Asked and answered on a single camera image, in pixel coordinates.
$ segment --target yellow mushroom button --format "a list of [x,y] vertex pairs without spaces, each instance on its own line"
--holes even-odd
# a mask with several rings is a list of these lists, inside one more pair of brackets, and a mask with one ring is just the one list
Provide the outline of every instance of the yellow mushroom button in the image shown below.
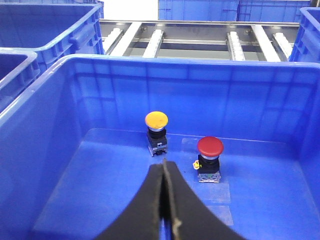
[[152,111],[145,117],[145,124],[152,129],[162,129],[168,124],[168,117],[161,111]]

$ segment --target bin rim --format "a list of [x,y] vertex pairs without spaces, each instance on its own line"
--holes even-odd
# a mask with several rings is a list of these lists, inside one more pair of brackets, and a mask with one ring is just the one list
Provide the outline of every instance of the bin rim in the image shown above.
[[228,67],[270,67],[270,68],[307,68],[316,69],[320,74],[320,63],[315,62],[267,62],[267,61],[232,61],[232,60],[201,60],[201,59],[171,59],[171,58],[142,58],[132,56],[108,56],[99,54],[71,54],[60,58],[50,66],[43,74],[40,75],[28,88],[26,88],[9,106],[0,112],[0,128],[10,117],[22,106],[37,90],[60,69],[65,63],[76,59],[88,60],[110,60],[118,63],[145,63],[145,64],[189,64],[199,66],[228,66]]
[[26,59],[19,65],[12,69],[7,75],[0,79],[0,90],[3,89],[12,79],[18,76],[23,70],[25,70],[33,61],[38,57],[38,54],[34,51],[20,51],[13,48],[0,49],[0,55],[23,55]]

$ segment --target white wall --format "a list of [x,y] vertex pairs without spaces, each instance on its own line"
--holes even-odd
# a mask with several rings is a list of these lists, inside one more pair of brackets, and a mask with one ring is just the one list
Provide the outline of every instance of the white wall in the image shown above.
[[109,20],[157,20],[158,0],[101,0]]

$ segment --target yellow wire terminal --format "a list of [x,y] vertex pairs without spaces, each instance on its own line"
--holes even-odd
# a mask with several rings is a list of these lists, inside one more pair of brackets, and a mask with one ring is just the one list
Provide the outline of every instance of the yellow wire terminal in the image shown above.
[[198,170],[199,168],[201,168],[201,165],[199,164],[199,160],[195,160],[195,162],[192,165],[195,170]]

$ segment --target bin handle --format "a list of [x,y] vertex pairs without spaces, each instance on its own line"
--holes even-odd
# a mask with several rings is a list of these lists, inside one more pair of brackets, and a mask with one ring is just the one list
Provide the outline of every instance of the bin handle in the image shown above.
[[69,43],[74,45],[75,51],[80,50],[96,34],[95,24],[86,24],[83,29],[70,37]]

